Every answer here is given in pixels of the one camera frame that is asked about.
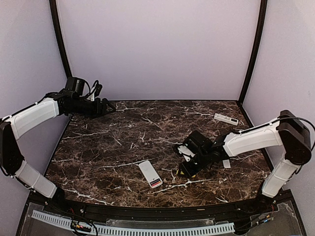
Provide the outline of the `right black frame post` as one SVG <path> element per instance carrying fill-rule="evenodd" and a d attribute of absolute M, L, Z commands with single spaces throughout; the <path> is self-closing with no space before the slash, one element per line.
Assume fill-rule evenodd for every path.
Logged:
<path fill-rule="evenodd" d="M 266 12 L 267 12 L 267 5 L 268 5 L 268 0 L 261 0 L 260 1 L 260 8 L 259 8 L 259 14 L 258 14 L 258 20 L 257 20 L 257 25 L 256 25 L 256 30 L 255 30 L 255 36 L 254 36 L 254 41 L 253 41 L 253 46 L 252 46 L 252 52 L 249 60 L 249 64 L 247 67 L 247 71 L 245 74 L 244 82 L 242 85 L 242 89 L 240 92 L 240 96 L 238 99 L 238 103 L 240 106 L 243 106 L 251 78 L 253 75 L 260 43 L 261 43 L 261 38 L 262 38 L 262 33 L 263 33 L 263 28 L 264 28 L 264 23 L 265 23 L 265 17 L 266 17 Z"/>

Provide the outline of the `yellow handle screwdriver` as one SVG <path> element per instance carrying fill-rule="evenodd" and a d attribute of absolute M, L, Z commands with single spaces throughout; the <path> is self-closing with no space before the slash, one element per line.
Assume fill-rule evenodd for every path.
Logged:
<path fill-rule="evenodd" d="M 163 171 L 168 171 L 170 172 L 171 174 L 176 174 L 177 176 L 179 177 L 186 177 L 186 178 L 195 178 L 196 175 L 192 175 L 192 176 L 189 176 L 189 175 L 186 175 L 183 171 L 180 171 L 179 169 L 177 169 L 176 171 L 175 170 L 169 170 L 169 169 L 165 169 L 165 168 L 162 168 Z"/>

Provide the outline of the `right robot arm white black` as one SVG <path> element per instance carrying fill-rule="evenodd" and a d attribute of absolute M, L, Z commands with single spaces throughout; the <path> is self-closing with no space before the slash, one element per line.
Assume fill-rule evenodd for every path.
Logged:
<path fill-rule="evenodd" d="M 306 119 L 296 117 L 289 110 L 262 125 L 246 130 L 232 131 L 210 140 L 199 131 L 191 132 L 174 151 L 185 158 L 177 175 L 190 178 L 208 165 L 228 160 L 239 154 L 263 148 L 282 146 L 283 156 L 265 179 L 261 195 L 251 203 L 255 213 L 262 213 L 270 205 L 270 198 L 310 161 L 315 147 L 311 141 Z"/>

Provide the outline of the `grey battery cover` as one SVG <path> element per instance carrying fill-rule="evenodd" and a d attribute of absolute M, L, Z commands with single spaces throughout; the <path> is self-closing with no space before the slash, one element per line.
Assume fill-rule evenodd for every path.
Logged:
<path fill-rule="evenodd" d="M 230 169 L 231 168 L 231 164 L 230 164 L 230 160 L 229 159 L 223 160 L 222 163 L 223 163 L 223 167 L 225 169 Z"/>

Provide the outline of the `left black frame post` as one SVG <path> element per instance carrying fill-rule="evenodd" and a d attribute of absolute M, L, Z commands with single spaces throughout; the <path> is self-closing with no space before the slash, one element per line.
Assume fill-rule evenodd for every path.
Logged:
<path fill-rule="evenodd" d="M 49 5 L 50 5 L 50 12 L 51 12 L 51 18 L 52 18 L 52 22 L 53 22 L 55 37 L 56 37 L 60 57 L 61 57 L 62 64 L 63 64 L 63 69 L 64 69 L 66 77 L 68 78 L 68 77 L 72 76 L 72 72 L 70 69 L 70 64 L 68 61 L 68 57 L 67 57 L 67 53 L 66 53 L 66 49 L 65 49 L 65 44 L 63 41 L 63 34 L 62 34 L 62 29 L 61 29 L 59 14 L 58 14 L 58 8 L 57 8 L 57 1 L 56 0 L 49 0 Z"/>

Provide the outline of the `white remote control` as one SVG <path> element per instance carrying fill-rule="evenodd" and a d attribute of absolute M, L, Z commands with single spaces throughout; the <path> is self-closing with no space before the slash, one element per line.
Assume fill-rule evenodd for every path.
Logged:
<path fill-rule="evenodd" d="M 235 126 L 237 126 L 238 123 L 239 123 L 238 119 L 231 118 L 231 117 L 228 117 L 228 116 L 224 116 L 224 115 L 218 114 L 218 113 L 215 113 L 214 119 L 218 120 L 218 121 L 222 121 L 222 122 L 228 123 L 228 124 L 232 124 L 232 125 L 235 125 Z"/>

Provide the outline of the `grey remote control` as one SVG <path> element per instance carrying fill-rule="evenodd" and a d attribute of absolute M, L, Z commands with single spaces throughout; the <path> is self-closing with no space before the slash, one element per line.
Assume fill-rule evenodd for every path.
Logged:
<path fill-rule="evenodd" d="M 160 178 L 160 176 L 158 175 L 158 173 L 156 172 L 156 170 L 154 169 L 154 167 L 152 166 L 149 160 L 141 162 L 138 166 L 143 176 L 145 177 L 146 181 L 148 182 L 149 186 L 150 186 L 150 182 L 153 180 L 160 179 L 162 181 L 162 179 Z"/>

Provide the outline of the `black frame post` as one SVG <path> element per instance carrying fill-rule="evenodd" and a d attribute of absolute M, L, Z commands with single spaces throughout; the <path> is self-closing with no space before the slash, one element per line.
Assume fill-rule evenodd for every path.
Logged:
<path fill-rule="evenodd" d="M 66 49 L 65 49 L 65 44 L 63 41 L 63 34 L 62 34 L 62 29 L 61 29 L 59 14 L 58 14 L 58 8 L 57 8 L 57 1 L 56 0 L 49 0 L 49 5 L 50 5 L 50 12 L 51 12 L 51 18 L 52 18 L 52 22 L 53 22 L 55 37 L 56 37 L 60 57 L 61 57 L 62 64 L 63 64 L 63 69 L 64 69 L 66 77 L 68 78 L 68 77 L 72 76 L 72 72 L 70 69 L 70 64 L 68 61 L 68 57 L 67 57 L 67 53 L 66 53 Z"/>
<path fill-rule="evenodd" d="M 268 0 L 261 0 L 260 1 L 260 8 L 259 8 L 259 14 L 258 14 L 258 20 L 257 20 L 257 25 L 256 25 L 256 30 L 255 30 L 255 36 L 254 36 L 254 41 L 253 41 L 253 46 L 252 46 L 252 52 L 249 60 L 249 64 L 247 67 L 247 71 L 245 74 L 244 82 L 242 85 L 242 89 L 240 92 L 240 96 L 238 99 L 238 103 L 240 106 L 243 106 L 251 78 L 253 75 L 260 43 L 261 43 L 261 38 L 262 38 L 262 33 L 263 33 L 263 28 L 264 28 L 264 23 L 265 23 L 265 17 L 266 17 L 266 12 L 267 12 L 267 5 L 268 5 Z"/>

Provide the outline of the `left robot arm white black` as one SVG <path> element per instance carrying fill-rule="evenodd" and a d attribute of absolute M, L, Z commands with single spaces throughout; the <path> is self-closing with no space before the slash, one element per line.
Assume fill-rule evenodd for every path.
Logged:
<path fill-rule="evenodd" d="M 43 176 L 43 165 L 36 164 L 45 148 L 52 148 L 45 122 L 61 115 L 81 114 L 98 118 L 116 111 L 106 98 L 88 100 L 58 92 L 45 95 L 40 101 L 0 120 L 0 169 L 28 189 L 51 199 L 50 206 L 58 214 L 69 211 L 69 202 L 61 196 L 63 190 Z"/>

